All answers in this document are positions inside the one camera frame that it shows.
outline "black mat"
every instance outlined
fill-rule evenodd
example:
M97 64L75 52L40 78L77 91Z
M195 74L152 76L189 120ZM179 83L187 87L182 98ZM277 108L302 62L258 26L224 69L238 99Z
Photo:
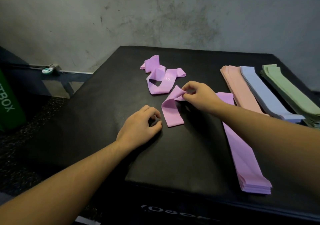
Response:
M194 80L216 92L229 92L220 73L224 65L277 64L283 74L314 102L318 99L272 54L231 53L120 47L94 73L62 110L28 144L28 160L46 166L67 167L113 142L126 118L144 105L161 110L167 95L152 96L146 84L144 60L158 54L166 68L181 67L182 87ZM263 175L273 185L272 195L247 194L240 190L220 120L178 104L185 125L163 130L132 163L127 181L204 195L216 201L281 211L320 220L320 203L286 179L265 157L256 153Z

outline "concrete wall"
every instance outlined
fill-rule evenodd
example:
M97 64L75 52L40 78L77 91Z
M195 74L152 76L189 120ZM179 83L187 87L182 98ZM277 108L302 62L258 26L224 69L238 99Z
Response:
M29 64L94 71L120 45L273 53L320 90L320 0L0 0L0 16L0 46Z

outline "speckled floor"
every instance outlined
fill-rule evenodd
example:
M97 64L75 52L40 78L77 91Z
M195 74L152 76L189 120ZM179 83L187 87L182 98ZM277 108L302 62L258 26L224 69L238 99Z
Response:
M43 178L19 162L17 150L24 145L66 102L64 98L50 98L30 116L29 121L14 131L0 134L0 192L17 196L40 183ZM81 216L100 221L102 212L89 204Z

